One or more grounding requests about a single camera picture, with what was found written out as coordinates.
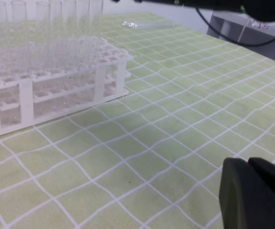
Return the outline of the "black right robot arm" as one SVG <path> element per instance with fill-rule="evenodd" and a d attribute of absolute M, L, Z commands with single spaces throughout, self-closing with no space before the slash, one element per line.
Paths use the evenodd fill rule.
<path fill-rule="evenodd" d="M 149 0 L 149 2 L 202 10 L 244 12 L 258 21 L 275 21 L 275 0 Z"/>

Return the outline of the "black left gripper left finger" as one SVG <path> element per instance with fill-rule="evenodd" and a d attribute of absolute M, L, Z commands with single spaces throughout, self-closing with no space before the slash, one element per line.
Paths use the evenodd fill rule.
<path fill-rule="evenodd" d="M 224 160 L 219 204 L 225 229 L 275 229 L 275 192 L 248 161 Z"/>

